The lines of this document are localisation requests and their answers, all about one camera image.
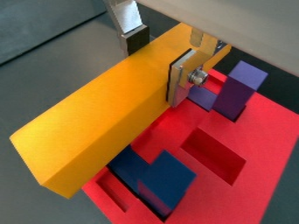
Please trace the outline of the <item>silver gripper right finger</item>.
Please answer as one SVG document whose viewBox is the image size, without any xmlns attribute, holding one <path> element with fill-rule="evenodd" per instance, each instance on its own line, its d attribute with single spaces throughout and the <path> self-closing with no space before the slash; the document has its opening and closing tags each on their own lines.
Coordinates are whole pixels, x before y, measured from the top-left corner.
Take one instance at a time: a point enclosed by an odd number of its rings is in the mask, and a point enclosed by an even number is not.
<svg viewBox="0 0 299 224">
<path fill-rule="evenodd" d="M 190 30 L 189 42 L 197 50 L 189 48 L 169 65 L 165 100 L 173 108 L 186 98 L 192 85 L 200 86 L 208 79 L 202 64 L 212 58 L 217 42 L 208 45 L 202 36 L 202 31 Z"/>
</svg>

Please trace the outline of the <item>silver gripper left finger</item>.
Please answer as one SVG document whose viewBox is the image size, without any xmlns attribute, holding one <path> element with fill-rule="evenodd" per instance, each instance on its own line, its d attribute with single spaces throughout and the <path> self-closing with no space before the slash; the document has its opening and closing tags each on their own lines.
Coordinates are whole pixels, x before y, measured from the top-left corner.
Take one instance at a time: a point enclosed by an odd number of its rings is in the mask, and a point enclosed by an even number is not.
<svg viewBox="0 0 299 224">
<path fill-rule="evenodd" d="M 144 25 L 134 0 L 102 0 L 110 16 L 125 56 L 149 43 L 149 27 Z"/>
</svg>

